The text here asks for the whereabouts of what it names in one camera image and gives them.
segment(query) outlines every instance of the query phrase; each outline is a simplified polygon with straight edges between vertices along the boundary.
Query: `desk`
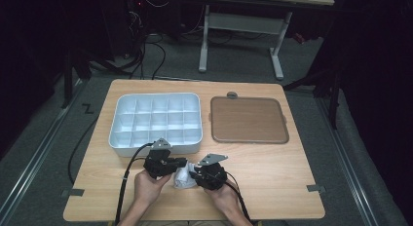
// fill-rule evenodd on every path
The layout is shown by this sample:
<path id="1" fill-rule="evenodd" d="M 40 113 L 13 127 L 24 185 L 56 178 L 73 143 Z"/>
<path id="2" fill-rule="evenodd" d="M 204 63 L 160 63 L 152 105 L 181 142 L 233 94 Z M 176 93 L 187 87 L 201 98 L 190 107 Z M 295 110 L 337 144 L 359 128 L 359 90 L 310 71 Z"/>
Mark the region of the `desk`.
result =
<path id="1" fill-rule="evenodd" d="M 312 5 L 333 5 L 334 0 L 277 0 L 291 3 L 305 3 Z M 292 12 L 287 12 L 284 19 L 266 19 L 258 17 L 227 15 L 222 13 L 210 13 L 209 5 L 206 5 L 204 19 L 204 39 L 201 47 L 200 67 L 201 72 L 207 71 L 207 36 L 210 28 L 237 30 L 246 32 L 257 32 L 278 35 L 274 48 L 270 49 L 270 56 L 273 62 L 274 71 L 278 80 L 283 79 L 282 67 L 279 60 L 279 51 L 282 40 L 292 16 Z"/>
<path id="2" fill-rule="evenodd" d="M 117 100 L 124 94 L 195 93 L 201 100 L 204 137 L 196 154 L 185 155 L 197 163 L 207 153 L 227 155 L 221 165 L 239 182 L 251 219 L 322 218 L 324 208 L 314 185 L 306 154 L 295 127 L 282 86 L 275 84 L 213 83 L 115 80 L 109 89 L 94 128 L 74 189 L 83 196 L 71 196 L 64 219 L 68 221 L 114 220 L 122 177 L 130 158 L 119 157 L 109 146 L 108 137 Z M 210 100 L 236 92 L 239 96 L 272 97 L 280 102 L 287 121 L 286 144 L 218 143 L 211 137 Z M 131 167 L 123 212 L 131 204 L 133 177 L 143 169 L 143 161 Z M 201 187 L 175 189 L 170 181 L 143 220 L 221 220 L 209 196 Z"/>

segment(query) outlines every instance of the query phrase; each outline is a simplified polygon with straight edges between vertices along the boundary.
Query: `white compartment tray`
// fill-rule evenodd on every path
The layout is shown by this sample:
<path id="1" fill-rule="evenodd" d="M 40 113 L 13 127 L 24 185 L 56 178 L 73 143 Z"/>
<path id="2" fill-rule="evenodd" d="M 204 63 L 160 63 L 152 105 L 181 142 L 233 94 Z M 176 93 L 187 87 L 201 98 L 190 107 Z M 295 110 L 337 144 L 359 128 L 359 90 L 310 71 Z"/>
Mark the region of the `white compartment tray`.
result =
<path id="1" fill-rule="evenodd" d="M 122 157 L 164 138 L 171 154 L 196 153 L 203 138 L 200 98 L 192 93 L 126 94 L 118 99 L 109 144 Z M 146 156 L 149 148 L 138 156 Z"/>

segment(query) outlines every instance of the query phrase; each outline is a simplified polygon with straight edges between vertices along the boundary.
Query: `transparent plastic object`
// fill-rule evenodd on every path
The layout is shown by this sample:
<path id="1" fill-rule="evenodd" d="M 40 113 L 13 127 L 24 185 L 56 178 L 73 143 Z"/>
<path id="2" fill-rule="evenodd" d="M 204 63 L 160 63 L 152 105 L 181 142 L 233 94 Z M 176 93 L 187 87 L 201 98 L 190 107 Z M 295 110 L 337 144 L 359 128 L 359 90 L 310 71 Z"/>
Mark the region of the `transparent plastic object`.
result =
<path id="1" fill-rule="evenodd" d="M 211 102 L 212 137 L 219 142 L 289 141 L 286 120 L 274 98 L 216 96 Z"/>
<path id="2" fill-rule="evenodd" d="M 109 144 L 122 157 L 164 138 L 171 154 L 196 153 L 203 138 L 200 99 L 192 93 L 126 94 L 118 99 Z M 146 156 L 149 148 L 138 156 Z"/>

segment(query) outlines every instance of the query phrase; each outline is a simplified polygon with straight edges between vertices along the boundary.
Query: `desk leg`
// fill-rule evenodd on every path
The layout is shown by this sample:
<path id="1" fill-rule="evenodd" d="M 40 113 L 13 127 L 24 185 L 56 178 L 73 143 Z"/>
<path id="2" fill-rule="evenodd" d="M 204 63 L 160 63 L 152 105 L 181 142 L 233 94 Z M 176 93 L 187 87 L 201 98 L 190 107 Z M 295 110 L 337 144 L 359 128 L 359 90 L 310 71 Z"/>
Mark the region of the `desk leg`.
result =
<path id="1" fill-rule="evenodd" d="M 206 5 L 206 14 L 204 21 L 204 40 L 201 46 L 201 57 L 200 57 L 200 72 L 207 71 L 207 33 L 209 28 L 209 5 Z"/>
<path id="2" fill-rule="evenodd" d="M 280 60 L 279 60 L 279 51 L 282 46 L 282 40 L 285 36 L 285 32 L 288 29 L 291 16 L 292 16 L 291 12 L 286 14 L 285 19 L 282 23 L 282 30 L 279 34 L 279 39 L 277 40 L 277 45 L 275 46 L 275 48 L 270 49 L 271 60 L 273 61 L 274 71 L 276 72 L 276 78 L 278 80 L 283 79 L 282 66 L 280 65 Z"/>

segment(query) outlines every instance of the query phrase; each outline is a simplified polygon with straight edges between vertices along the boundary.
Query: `hand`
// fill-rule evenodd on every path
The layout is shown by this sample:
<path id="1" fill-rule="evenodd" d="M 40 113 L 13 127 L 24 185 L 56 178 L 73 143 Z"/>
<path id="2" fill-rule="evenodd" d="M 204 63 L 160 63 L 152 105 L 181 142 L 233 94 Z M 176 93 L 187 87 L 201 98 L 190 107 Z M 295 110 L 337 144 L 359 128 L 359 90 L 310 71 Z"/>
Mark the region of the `hand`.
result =
<path id="1" fill-rule="evenodd" d="M 143 170 L 134 177 L 134 200 L 144 205 L 152 205 L 161 194 L 164 185 L 172 175 L 166 175 L 160 179 L 152 178 L 147 170 Z"/>
<path id="2" fill-rule="evenodd" d="M 227 180 L 227 183 L 235 186 L 231 180 Z M 224 184 L 218 190 L 204 189 L 204 191 L 209 194 L 215 206 L 227 217 L 232 225 L 252 225 L 242 213 L 239 206 L 238 195 L 231 187 Z"/>

